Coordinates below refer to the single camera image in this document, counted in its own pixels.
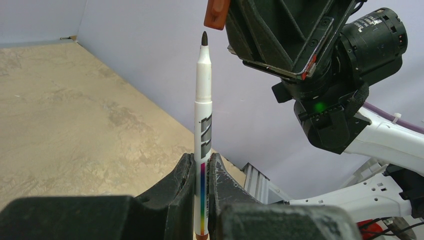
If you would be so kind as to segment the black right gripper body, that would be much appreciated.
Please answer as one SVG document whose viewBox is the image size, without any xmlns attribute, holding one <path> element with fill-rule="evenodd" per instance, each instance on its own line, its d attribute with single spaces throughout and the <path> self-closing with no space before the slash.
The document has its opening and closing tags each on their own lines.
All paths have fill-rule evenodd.
<svg viewBox="0 0 424 240">
<path fill-rule="evenodd" d="M 252 68 L 303 80 L 324 70 L 355 0 L 233 0 L 229 50 Z"/>
</svg>

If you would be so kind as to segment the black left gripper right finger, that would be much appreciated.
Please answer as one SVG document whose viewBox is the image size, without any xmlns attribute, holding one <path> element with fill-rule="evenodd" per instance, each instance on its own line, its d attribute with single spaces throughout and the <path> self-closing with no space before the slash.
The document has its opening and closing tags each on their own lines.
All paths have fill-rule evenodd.
<svg viewBox="0 0 424 240">
<path fill-rule="evenodd" d="M 263 204 L 227 172 L 222 157 L 209 163 L 212 240 L 359 240 L 357 224 L 335 206 Z"/>
</svg>

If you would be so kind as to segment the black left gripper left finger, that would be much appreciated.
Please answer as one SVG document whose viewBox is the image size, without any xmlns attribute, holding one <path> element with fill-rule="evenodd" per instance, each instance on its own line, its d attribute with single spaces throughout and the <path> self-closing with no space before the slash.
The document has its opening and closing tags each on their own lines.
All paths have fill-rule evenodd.
<svg viewBox="0 0 424 240">
<path fill-rule="evenodd" d="M 3 240 L 190 240 L 195 163 L 189 153 L 138 196 L 17 198 L 0 212 Z"/>
</svg>

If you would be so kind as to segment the brown pen cap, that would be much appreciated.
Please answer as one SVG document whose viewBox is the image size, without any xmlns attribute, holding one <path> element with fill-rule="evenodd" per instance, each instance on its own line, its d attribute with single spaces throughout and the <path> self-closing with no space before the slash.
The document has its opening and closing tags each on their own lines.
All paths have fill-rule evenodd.
<svg viewBox="0 0 424 240">
<path fill-rule="evenodd" d="M 208 0 L 203 25 L 222 31 L 226 25 L 230 0 Z"/>
</svg>

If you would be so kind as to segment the white pen brown end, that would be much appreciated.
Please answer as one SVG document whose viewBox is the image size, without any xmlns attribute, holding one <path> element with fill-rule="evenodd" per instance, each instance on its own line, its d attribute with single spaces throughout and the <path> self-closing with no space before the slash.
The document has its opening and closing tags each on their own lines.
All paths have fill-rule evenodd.
<svg viewBox="0 0 424 240">
<path fill-rule="evenodd" d="M 209 162 L 212 154 L 212 62 L 208 34 L 202 33 L 196 63 L 194 100 L 194 234 L 197 240 L 209 236 Z"/>
</svg>

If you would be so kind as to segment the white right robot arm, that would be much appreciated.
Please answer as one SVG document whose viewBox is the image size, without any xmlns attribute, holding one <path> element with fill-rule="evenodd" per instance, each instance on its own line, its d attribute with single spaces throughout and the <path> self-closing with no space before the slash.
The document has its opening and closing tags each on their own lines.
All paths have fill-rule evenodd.
<svg viewBox="0 0 424 240">
<path fill-rule="evenodd" d="M 424 132 L 367 102 L 370 87 L 399 71 L 408 37 L 381 7 L 349 22 L 361 0 L 233 0 L 225 7 L 229 50 L 280 78 L 279 103 L 294 101 L 308 141 L 335 154 L 387 163 L 354 185 L 289 206 L 336 206 L 355 222 L 424 217 Z"/>
</svg>

